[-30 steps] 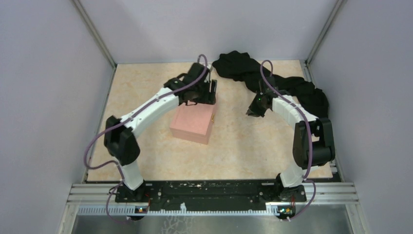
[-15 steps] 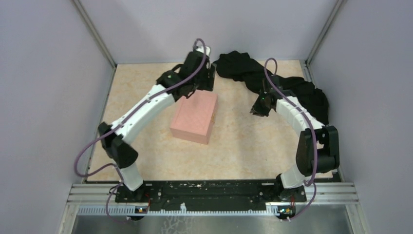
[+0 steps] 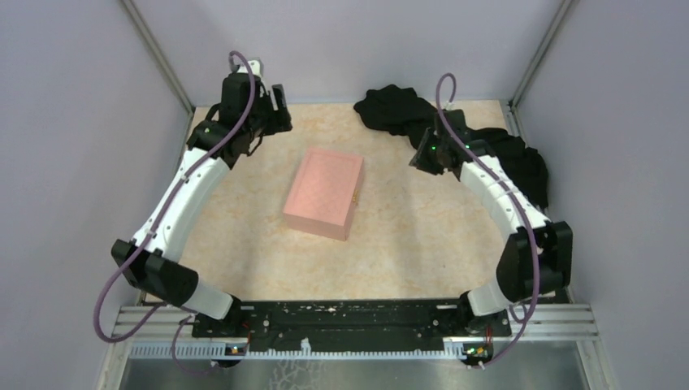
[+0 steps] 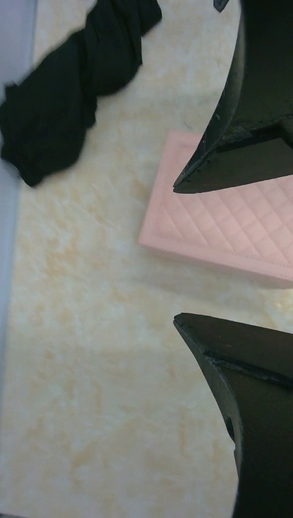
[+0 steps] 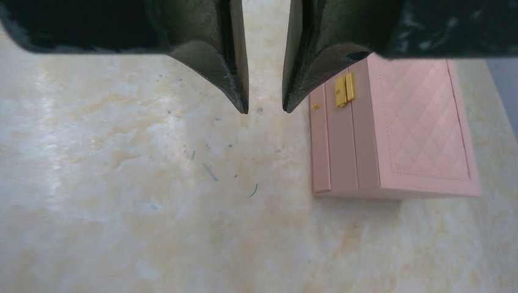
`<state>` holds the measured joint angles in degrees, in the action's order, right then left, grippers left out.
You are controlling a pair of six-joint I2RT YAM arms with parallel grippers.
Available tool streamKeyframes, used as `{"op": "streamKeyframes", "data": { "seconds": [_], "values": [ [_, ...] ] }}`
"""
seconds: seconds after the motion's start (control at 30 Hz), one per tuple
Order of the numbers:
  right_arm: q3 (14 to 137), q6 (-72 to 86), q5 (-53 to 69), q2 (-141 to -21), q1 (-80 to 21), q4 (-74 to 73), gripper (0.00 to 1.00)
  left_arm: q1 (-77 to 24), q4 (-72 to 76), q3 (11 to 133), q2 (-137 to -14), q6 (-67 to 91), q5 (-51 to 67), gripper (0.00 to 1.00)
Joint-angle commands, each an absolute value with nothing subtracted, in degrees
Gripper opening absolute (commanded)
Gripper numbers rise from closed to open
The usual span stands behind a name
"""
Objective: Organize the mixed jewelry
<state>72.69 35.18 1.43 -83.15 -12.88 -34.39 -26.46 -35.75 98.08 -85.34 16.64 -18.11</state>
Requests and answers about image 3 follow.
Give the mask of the pink jewelry box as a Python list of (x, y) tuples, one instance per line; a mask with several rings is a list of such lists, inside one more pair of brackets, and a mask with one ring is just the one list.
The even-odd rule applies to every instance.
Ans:
[(309, 148), (283, 208), (287, 226), (316, 236), (346, 241), (364, 177), (364, 158)]

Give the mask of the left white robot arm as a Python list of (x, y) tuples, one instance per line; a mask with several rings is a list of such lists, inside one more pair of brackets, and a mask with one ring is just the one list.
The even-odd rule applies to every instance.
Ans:
[(168, 304), (204, 314), (224, 336), (243, 324), (241, 302), (180, 265), (189, 235), (220, 181), (264, 137), (292, 128), (284, 88), (267, 88), (263, 63), (232, 65), (219, 103), (191, 132), (178, 170), (150, 217), (130, 240), (117, 240), (111, 256), (127, 282)]

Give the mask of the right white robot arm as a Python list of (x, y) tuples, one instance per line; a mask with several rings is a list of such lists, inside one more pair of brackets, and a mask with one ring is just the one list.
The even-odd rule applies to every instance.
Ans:
[(528, 199), (488, 141), (466, 126), (462, 110), (435, 114), (409, 164), (432, 175), (454, 174), (480, 200), (505, 243), (492, 279), (461, 296), (466, 307), (457, 323), (463, 332), (478, 335), (490, 314), (570, 284), (569, 224), (553, 222)]

